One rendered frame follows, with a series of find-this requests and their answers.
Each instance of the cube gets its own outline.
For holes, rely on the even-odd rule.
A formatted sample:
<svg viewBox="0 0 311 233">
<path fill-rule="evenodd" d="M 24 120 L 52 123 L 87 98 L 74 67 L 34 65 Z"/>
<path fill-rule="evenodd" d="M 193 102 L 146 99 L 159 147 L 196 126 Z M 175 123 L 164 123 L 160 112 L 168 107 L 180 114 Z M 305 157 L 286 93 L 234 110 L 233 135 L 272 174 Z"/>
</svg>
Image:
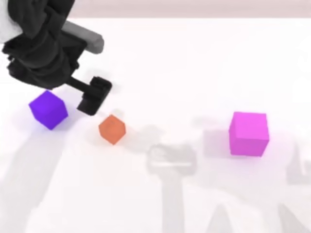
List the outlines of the cube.
<svg viewBox="0 0 311 233">
<path fill-rule="evenodd" d="M 29 104 L 37 121 L 53 130 L 68 117 L 65 103 L 50 91 L 45 91 Z"/>
<path fill-rule="evenodd" d="M 269 143 L 267 115 L 235 112 L 229 128 L 232 155 L 261 157 Z"/>
<path fill-rule="evenodd" d="M 102 138 L 115 145 L 126 134 L 125 124 L 110 115 L 99 125 L 99 132 Z"/>
</svg>

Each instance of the pink cube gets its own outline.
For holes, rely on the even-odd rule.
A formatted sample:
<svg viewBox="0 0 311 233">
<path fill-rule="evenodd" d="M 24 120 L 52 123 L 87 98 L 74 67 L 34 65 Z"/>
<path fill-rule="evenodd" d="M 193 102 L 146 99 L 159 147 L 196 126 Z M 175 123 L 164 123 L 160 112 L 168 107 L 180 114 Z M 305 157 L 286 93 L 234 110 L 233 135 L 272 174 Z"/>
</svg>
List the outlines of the pink cube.
<svg viewBox="0 0 311 233">
<path fill-rule="evenodd" d="M 232 155 L 261 157 L 269 143 L 267 115 L 235 112 L 229 128 Z"/>
</svg>

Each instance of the white table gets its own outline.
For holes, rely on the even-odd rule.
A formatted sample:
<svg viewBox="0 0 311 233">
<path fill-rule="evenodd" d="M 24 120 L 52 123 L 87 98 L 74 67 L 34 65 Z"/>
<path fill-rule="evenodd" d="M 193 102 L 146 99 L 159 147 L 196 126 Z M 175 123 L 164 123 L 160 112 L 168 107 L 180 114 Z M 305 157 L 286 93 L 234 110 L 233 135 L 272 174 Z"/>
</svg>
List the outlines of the white table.
<svg viewBox="0 0 311 233">
<path fill-rule="evenodd" d="M 70 116 L 49 132 L 27 106 L 42 90 L 10 78 L 0 57 L 3 232 L 211 233 L 222 204 L 226 232 L 268 233 L 277 232 L 279 203 L 311 229 L 310 20 L 73 22 L 105 38 L 104 52 L 85 53 L 75 77 L 99 75 L 114 89 L 94 117 L 75 110 L 81 93 L 56 89 Z M 261 159 L 228 155 L 234 111 L 268 114 Z M 97 129 L 110 113 L 128 130 L 116 146 Z M 183 162 L 196 163 L 179 164 L 181 173 L 152 165 L 152 173 L 148 150 L 158 144 L 188 145 Z M 225 221 L 218 210 L 212 225 Z"/>
</svg>

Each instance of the orange cube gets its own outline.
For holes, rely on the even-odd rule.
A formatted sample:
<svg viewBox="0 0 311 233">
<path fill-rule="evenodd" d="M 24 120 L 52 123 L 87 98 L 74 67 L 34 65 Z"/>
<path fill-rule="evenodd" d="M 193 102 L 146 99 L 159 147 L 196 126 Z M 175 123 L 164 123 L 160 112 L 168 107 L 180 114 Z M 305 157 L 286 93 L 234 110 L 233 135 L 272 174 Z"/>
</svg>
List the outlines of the orange cube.
<svg viewBox="0 0 311 233">
<path fill-rule="evenodd" d="M 99 125 L 99 132 L 102 138 L 115 145 L 126 133 L 125 124 L 110 115 Z"/>
</svg>

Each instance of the robotic hand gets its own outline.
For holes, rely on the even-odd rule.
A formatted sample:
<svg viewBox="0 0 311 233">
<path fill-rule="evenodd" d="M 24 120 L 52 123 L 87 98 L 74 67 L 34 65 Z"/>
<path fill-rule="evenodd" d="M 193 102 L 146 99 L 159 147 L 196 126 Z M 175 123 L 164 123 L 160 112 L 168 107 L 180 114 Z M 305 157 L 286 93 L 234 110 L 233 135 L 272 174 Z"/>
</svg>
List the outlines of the robotic hand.
<svg viewBox="0 0 311 233">
<path fill-rule="evenodd" d="M 48 90 L 68 84 L 84 93 L 78 110 L 92 116 L 112 84 L 94 77 L 87 85 L 72 77 L 85 50 L 99 54 L 104 48 L 101 35 L 66 21 L 73 5 L 74 0 L 1 0 L 0 42 L 13 78 Z"/>
</svg>

